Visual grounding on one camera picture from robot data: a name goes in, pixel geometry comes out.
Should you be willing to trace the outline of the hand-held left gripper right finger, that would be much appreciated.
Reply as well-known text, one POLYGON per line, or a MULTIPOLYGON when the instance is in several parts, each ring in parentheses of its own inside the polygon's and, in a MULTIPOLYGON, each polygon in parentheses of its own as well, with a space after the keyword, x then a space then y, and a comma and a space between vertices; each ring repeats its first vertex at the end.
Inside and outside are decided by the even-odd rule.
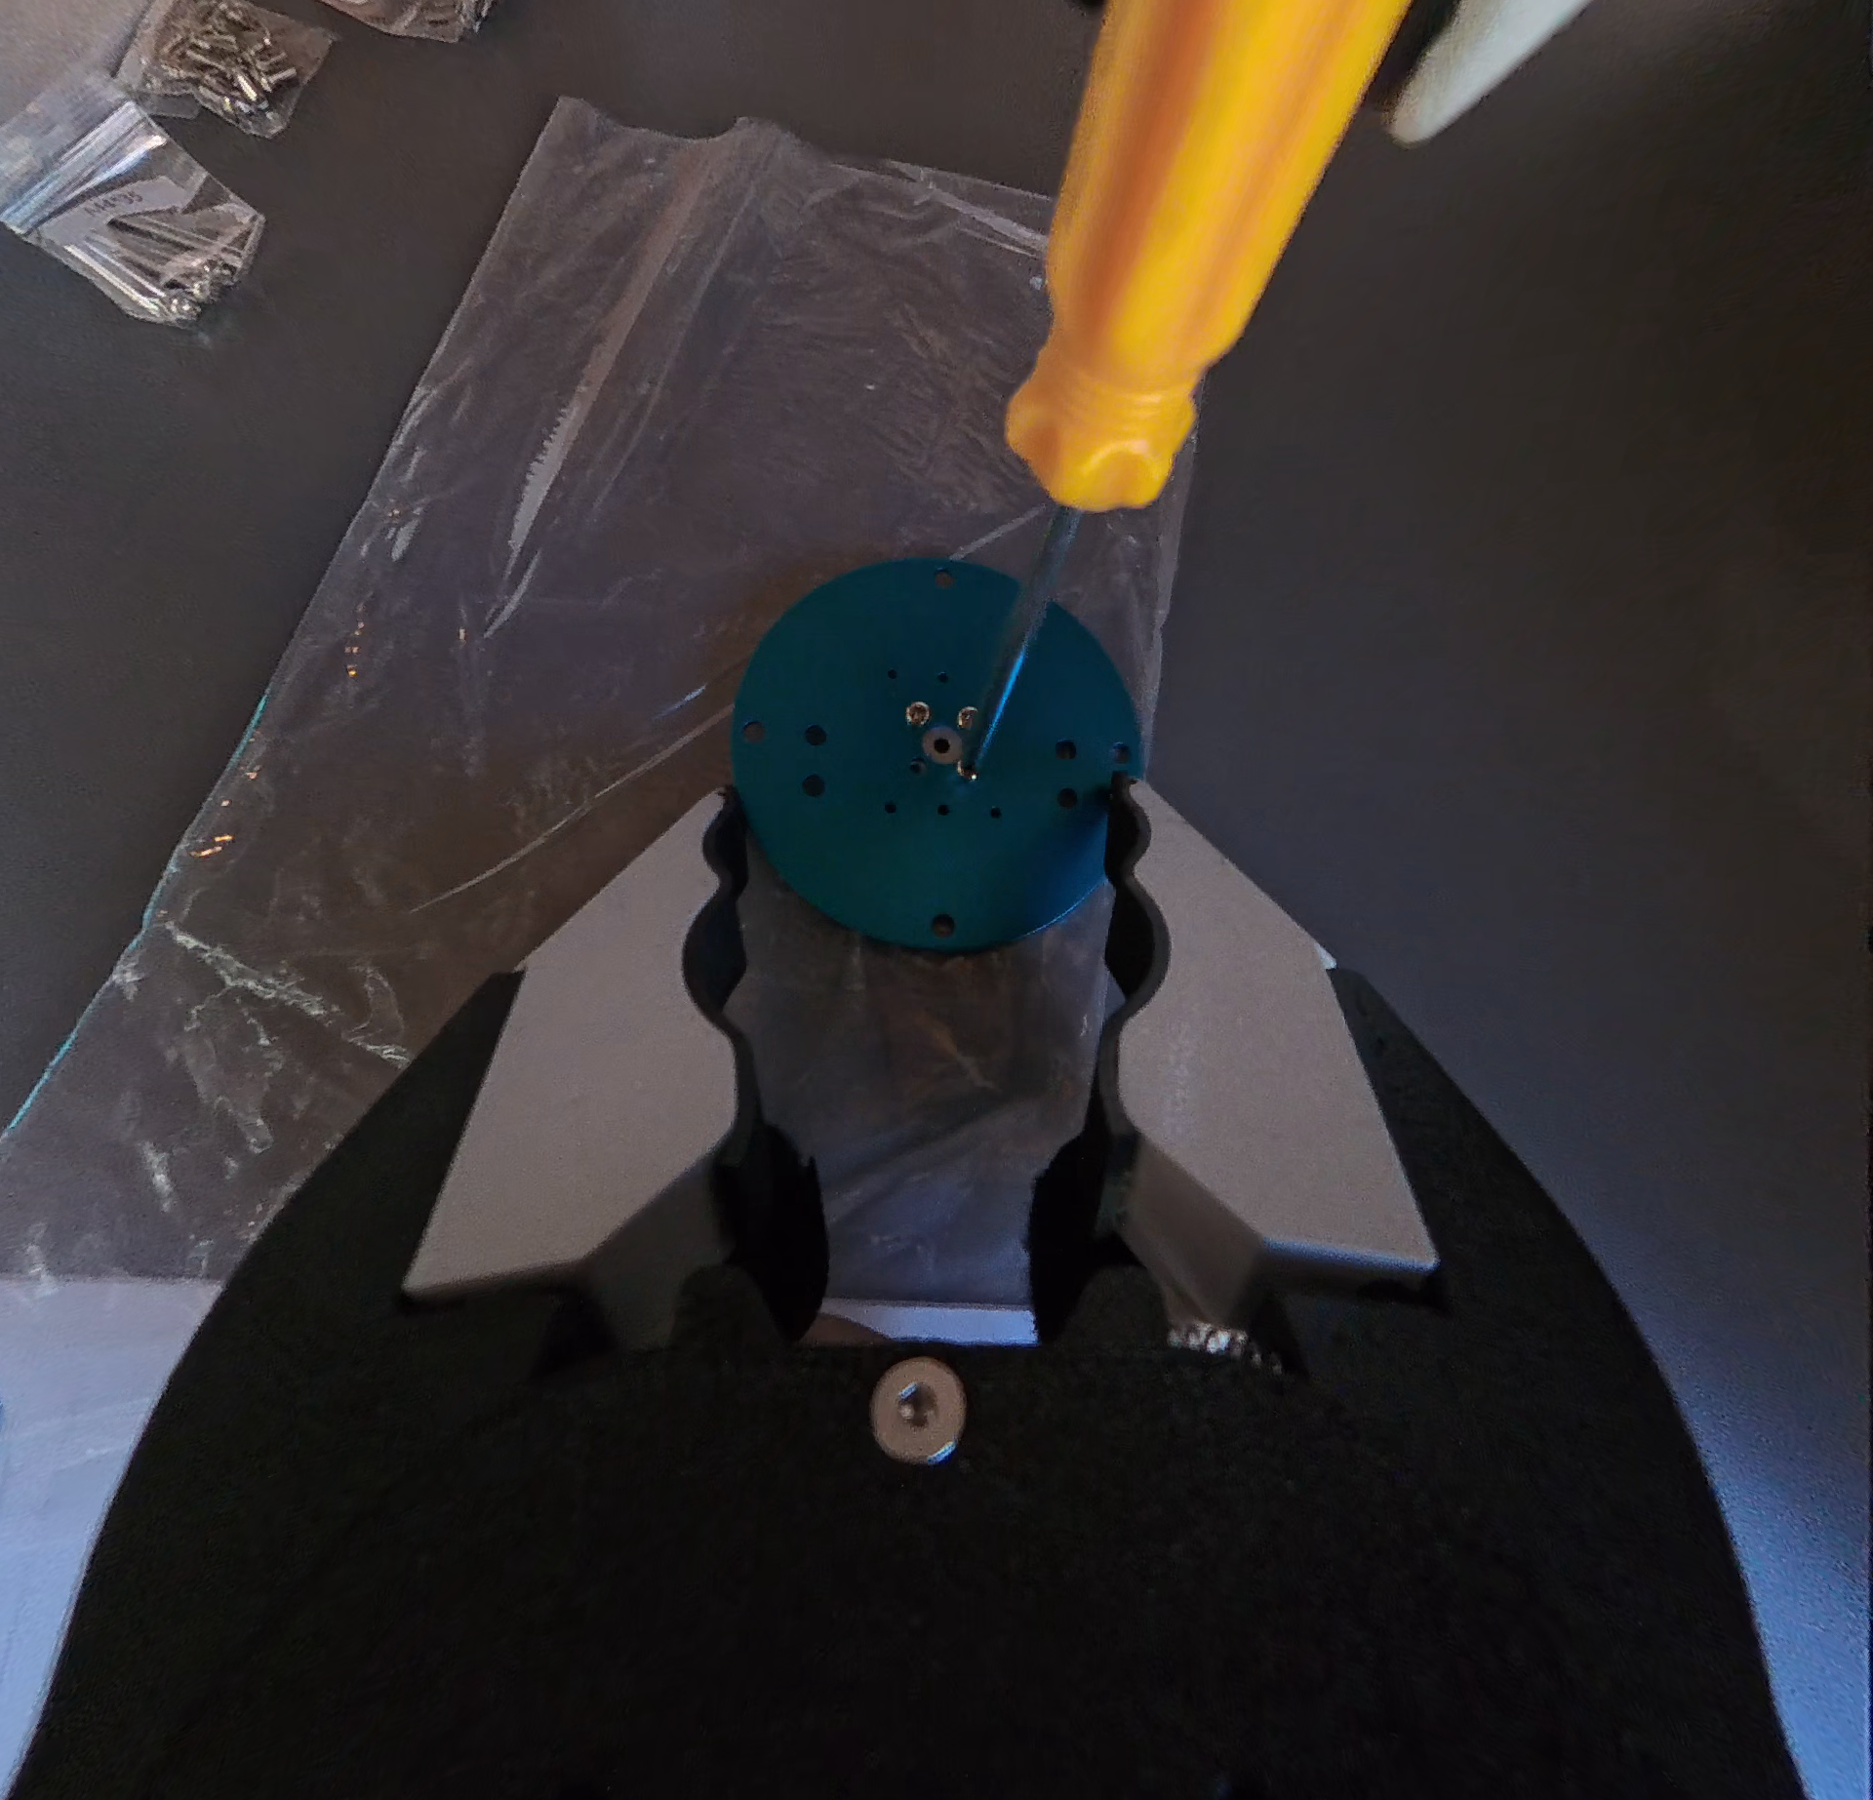
POLYGON ((1033 1317, 1140 1268, 1173 1346, 1289 1346, 1294 1297, 1441 1301, 1441 1254, 1324 950, 1160 793, 1115 776, 1086 1121, 1037 1182, 1033 1317))

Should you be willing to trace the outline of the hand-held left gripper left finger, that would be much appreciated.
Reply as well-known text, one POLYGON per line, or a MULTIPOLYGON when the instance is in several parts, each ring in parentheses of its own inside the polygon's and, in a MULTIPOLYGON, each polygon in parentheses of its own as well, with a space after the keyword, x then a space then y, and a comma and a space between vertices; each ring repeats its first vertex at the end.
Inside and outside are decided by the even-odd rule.
POLYGON ((526 961, 407 1295, 571 1287, 623 1350, 674 1340, 732 1268, 775 1334, 824 1305, 814 1164, 770 1121, 731 1014, 748 971, 748 819, 715 792, 526 961))

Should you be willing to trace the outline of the yellow handled screwdriver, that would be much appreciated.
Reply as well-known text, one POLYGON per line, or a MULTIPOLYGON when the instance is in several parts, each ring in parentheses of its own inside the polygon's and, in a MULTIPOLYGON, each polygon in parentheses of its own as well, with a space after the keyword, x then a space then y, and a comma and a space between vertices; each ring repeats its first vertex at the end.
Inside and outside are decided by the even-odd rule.
POLYGON ((1160 501, 1415 0, 1105 0, 1004 423, 1054 503, 984 684, 990 760, 1084 516, 1160 501))

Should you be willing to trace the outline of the blue round metal disc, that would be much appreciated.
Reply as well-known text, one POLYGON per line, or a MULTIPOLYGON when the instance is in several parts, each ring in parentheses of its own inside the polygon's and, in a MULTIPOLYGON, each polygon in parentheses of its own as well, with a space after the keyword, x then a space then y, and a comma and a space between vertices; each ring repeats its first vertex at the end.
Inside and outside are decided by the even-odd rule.
POLYGON ((902 559, 842 573, 764 635, 734 704, 734 786, 785 885, 867 940, 986 952, 1107 879, 1113 778, 1144 735, 1107 647, 1052 604, 986 766, 980 692, 1019 585, 902 559))

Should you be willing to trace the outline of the grey desk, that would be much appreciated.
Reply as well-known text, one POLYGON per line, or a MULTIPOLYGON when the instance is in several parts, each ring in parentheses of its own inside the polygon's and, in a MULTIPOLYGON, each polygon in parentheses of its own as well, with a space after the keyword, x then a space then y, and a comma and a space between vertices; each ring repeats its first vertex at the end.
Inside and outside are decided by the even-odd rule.
MULTIPOLYGON (((5 239, 5 1121, 132 942, 551 104, 1015 188, 1066 0, 512 0, 372 32, 229 325, 5 239)), ((1815 1797, 1866 1766, 1870 0, 1599 0, 1361 132, 1209 385, 1154 782, 1566 1207, 1737 1531, 1815 1797)))

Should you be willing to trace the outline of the clear plastic bag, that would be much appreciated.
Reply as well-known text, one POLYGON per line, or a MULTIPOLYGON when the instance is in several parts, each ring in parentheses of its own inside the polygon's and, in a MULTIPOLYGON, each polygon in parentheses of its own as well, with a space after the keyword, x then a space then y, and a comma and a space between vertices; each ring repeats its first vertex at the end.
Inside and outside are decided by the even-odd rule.
POLYGON ((5 1282, 219 1285, 494 973, 731 772, 840 571, 1017 573, 1052 202, 557 102, 135 942, 5 1133, 5 1282))

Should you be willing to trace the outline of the white assembly guide sheet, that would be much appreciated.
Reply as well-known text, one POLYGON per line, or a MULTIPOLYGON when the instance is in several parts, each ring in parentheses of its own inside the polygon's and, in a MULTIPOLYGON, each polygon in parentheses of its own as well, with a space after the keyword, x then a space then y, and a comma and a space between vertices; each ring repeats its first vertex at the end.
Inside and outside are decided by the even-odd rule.
POLYGON ((3 1283, 3 1779, 24 1762, 130 1459, 223 1289, 3 1283))

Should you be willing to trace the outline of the pile of small hardware bags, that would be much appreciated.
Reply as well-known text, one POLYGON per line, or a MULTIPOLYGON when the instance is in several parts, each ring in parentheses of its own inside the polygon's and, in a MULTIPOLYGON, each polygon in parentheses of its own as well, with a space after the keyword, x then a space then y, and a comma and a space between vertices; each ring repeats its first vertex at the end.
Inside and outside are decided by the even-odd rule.
MULTIPOLYGON (((317 0, 457 44, 500 0, 317 0)), ((258 0, 3 0, 5 231, 126 315, 190 329, 249 272, 266 219, 169 132, 212 116, 274 139, 332 32, 258 0)))

